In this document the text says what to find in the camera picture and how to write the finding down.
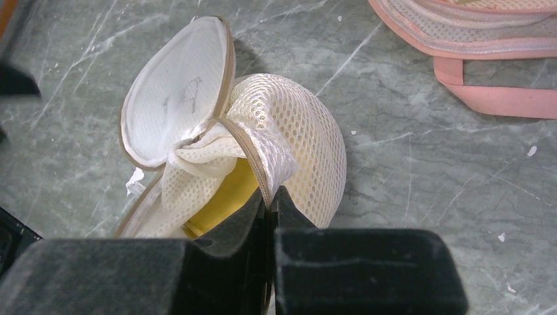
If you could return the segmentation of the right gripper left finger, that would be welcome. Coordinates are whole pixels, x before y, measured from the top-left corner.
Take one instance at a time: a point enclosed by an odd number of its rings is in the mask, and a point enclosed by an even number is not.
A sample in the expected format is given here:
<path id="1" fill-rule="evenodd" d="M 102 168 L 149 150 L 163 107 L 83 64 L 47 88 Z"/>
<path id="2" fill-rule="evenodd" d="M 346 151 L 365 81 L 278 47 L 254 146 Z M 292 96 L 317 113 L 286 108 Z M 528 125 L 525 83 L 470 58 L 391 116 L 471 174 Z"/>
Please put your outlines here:
<path id="1" fill-rule="evenodd" d="M 262 314 L 264 212 L 256 190 L 195 240 L 41 240 L 3 278 L 1 313 Z"/>

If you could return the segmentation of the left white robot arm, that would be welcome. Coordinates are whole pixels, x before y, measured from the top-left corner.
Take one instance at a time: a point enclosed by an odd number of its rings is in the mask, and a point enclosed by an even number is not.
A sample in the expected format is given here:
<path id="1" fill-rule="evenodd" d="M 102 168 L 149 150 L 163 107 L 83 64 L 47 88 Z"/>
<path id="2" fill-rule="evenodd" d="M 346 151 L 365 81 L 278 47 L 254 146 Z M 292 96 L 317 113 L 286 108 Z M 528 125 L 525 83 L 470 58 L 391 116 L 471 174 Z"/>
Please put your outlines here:
<path id="1" fill-rule="evenodd" d="M 42 94 L 33 76 L 12 64 L 1 60 L 1 105 L 16 98 L 35 98 L 41 100 Z"/>

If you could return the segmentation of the white mesh laundry bag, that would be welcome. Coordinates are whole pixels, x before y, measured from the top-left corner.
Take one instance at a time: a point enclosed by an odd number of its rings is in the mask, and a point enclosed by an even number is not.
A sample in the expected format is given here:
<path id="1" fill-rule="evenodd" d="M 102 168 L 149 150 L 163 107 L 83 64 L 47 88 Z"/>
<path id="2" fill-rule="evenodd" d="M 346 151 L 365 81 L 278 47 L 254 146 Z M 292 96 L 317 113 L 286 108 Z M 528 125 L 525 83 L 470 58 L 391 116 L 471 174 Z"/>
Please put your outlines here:
<path id="1" fill-rule="evenodd" d="M 263 204 L 285 187 L 316 227 L 341 202 L 346 150 L 326 106 L 288 78 L 235 76 L 229 24 L 192 21 L 144 66 L 120 113 L 128 159 L 157 176 L 116 230 L 118 238 L 187 237 L 183 225 L 205 206 L 236 160 L 248 160 Z"/>

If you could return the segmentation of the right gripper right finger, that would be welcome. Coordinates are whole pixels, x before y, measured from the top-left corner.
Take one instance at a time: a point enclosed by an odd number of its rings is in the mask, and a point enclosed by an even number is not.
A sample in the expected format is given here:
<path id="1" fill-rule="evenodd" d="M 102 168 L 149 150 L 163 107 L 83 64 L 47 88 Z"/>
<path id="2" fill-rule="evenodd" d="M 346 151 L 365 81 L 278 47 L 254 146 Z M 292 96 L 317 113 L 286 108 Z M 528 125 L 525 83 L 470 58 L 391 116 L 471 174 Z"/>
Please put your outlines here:
<path id="1" fill-rule="evenodd" d="M 285 187 L 273 200 L 277 314 L 465 314 L 445 242 L 412 228 L 319 229 Z"/>

